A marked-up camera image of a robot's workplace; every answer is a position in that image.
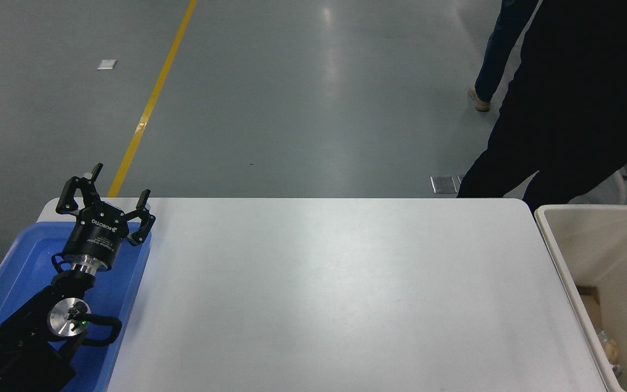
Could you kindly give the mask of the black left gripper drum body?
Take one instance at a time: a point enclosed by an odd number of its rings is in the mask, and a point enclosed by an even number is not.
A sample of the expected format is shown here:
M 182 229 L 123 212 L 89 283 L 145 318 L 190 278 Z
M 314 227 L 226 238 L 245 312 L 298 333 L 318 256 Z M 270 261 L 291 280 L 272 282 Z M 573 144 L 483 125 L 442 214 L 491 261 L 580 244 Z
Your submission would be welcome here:
M 76 223 L 63 248 L 65 265 L 92 263 L 96 270 L 112 270 L 128 225 L 120 219 L 124 211 L 105 204 L 102 212 L 90 206 L 76 214 Z

